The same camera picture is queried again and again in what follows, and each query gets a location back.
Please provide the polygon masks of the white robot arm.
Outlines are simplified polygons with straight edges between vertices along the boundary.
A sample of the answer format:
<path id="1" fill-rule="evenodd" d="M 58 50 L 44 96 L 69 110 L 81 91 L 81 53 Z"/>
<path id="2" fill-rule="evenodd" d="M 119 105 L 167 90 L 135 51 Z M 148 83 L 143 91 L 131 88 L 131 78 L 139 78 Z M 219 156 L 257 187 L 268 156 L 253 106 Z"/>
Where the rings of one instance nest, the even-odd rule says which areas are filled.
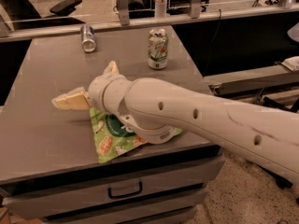
<path id="1" fill-rule="evenodd" d="M 299 116 L 184 89 L 151 77 L 128 80 L 111 62 L 88 89 L 52 100 L 59 109 L 94 107 L 152 144 L 176 128 L 196 133 L 292 183 L 299 181 Z"/>

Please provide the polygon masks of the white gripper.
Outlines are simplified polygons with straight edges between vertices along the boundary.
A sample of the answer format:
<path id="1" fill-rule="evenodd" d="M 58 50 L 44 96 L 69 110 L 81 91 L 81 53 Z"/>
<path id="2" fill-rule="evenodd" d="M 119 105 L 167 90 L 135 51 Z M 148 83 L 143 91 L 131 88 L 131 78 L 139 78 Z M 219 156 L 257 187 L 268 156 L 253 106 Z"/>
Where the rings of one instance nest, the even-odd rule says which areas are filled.
<path id="1" fill-rule="evenodd" d="M 132 84 L 119 72 L 116 62 L 111 61 L 105 68 L 104 74 L 92 81 L 88 93 L 83 87 L 78 87 L 53 98 L 51 102 L 61 110 L 88 110 L 92 105 L 106 114 L 117 115 L 121 108 L 121 101 Z"/>

